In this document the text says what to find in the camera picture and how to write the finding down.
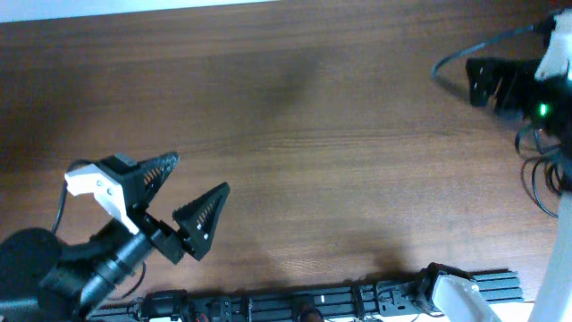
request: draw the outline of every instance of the white wall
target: white wall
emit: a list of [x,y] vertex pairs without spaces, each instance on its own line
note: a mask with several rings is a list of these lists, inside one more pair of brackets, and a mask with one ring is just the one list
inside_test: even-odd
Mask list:
[[0,0],[0,22],[264,1],[271,0]]

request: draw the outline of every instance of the white plastic part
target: white plastic part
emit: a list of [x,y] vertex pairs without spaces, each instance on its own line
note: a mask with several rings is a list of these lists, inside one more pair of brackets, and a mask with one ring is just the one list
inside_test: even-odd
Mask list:
[[529,321],[572,321],[572,194],[558,208],[558,235]]
[[139,228],[127,217],[123,187],[97,165],[86,165],[65,174],[68,192],[73,196],[93,193],[94,198],[109,215],[119,220],[132,234]]
[[534,78],[544,81],[553,76],[568,75],[572,64],[572,10],[554,17],[556,28],[551,34],[551,42],[540,62]]
[[437,277],[431,300],[451,322],[500,322],[479,287],[454,275]]

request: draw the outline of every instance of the cable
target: cable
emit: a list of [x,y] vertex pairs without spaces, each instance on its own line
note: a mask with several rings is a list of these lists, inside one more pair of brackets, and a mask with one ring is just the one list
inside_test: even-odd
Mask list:
[[538,161],[536,161],[536,163],[533,166],[532,182],[533,182],[534,199],[536,200],[536,205],[538,205],[538,207],[540,207],[540,209],[542,209],[543,212],[545,212],[548,216],[551,216],[551,217],[558,219],[558,215],[554,214],[553,212],[548,210],[548,208],[546,206],[544,206],[543,202],[538,197],[538,191],[536,190],[536,169],[538,168],[538,165],[540,165],[542,163],[546,163],[546,162],[550,162],[550,159],[548,159],[546,157],[541,157],[540,159],[538,159]]
[[558,181],[559,186],[563,185],[562,178],[560,178],[560,174],[558,171],[558,166],[556,164],[549,165],[545,170],[546,173],[546,180],[548,188],[553,192],[556,193],[559,197],[562,196],[562,191],[556,187],[554,181],[552,180],[553,175],[556,175],[556,180]]
[[130,290],[128,290],[124,295],[120,296],[120,297],[116,297],[116,298],[109,298],[109,301],[121,301],[124,300],[126,297],[132,295],[135,291],[137,291],[137,289],[141,286],[141,284],[143,283],[143,279],[145,279],[145,273],[147,272],[147,265],[145,264],[145,262],[142,263],[142,269],[141,269],[141,276],[139,277],[139,280],[135,283],[135,285],[133,285],[133,287],[131,287]]
[[[68,166],[66,173],[69,173],[71,170],[73,170],[75,167],[77,167],[79,165],[91,165],[92,163],[93,162],[91,162],[89,160],[85,160],[85,159],[75,160],[75,161],[71,162],[70,166]],[[63,180],[62,193],[60,194],[60,202],[59,202],[59,206],[58,206],[57,216],[55,217],[54,225],[52,226],[52,233],[53,234],[55,234],[55,232],[57,232],[57,228],[60,226],[60,222],[62,221],[63,208],[65,207],[65,197],[68,194],[67,188],[68,188],[68,182],[65,181],[65,179],[64,179]]]
[[538,132],[538,130],[534,129],[533,135],[534,135],[534,144],[536,146],[536,151],[538,151],[538,153],[540,153],[541,155],[545,155],[547,153],[555,151],[557,148],[562,147],[562,144],[554,144],[549,147],[543,148],[540,145],[540,133]]
[[451,55],[443,57],[439,62],[437,62],[437,64],[433,65],[433,68],[431,69],[431,78],[434,79],[435,77],[437,77],[437,72],[439,71],[439,69],[454,59],[460,58],[462,56],[473,54],[474,52],[477,52],[477,51],[479,51],[485,47],[488,47],[490,45],[496,44],[502,40],[514,38],[515,36],[525,34],[528,32],[532,32],[532,31],[534,31],[535,27],[536,27],[535,24],[530,24],[530,25],[522,27],[522,28],[516,28],[513,30],[508,30],[508,31],[505,31],[505,32],[493,37],[493,38],[485,40],[481,43],[478,43],[476,45],[473,45],[473,46],[465,48],[465,49],[461,49],[456,53],[453,53]]

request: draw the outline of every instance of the wood grain surface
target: wood grain surface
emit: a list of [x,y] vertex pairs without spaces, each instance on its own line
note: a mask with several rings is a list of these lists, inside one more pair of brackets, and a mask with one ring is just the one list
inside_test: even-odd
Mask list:
[[[431,261],[517,270],[538,292],[557,222],[526,196],[517,125],[467,102],[464,60],[539,21],[544,1],[282,1],[0,24],[0,239],[50,227],[75,158],[170,150],[149,212],[220,182],[231,196],[198,263],[148,260],[137,295],[337,284]],[[528,36],[480,55],[538,57]],[[547,200],[555,207],[556,200]],[[69,198],[58,235],[108,215]],[[127,281],[118,292],[135,283]]]

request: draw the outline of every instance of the green led light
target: green led light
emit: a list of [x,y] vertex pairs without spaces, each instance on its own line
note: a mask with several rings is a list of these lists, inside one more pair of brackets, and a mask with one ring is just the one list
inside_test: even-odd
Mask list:
[[546,116],[548,114],[548,106],[546,104],[540,104],[539,112],[540,116]]

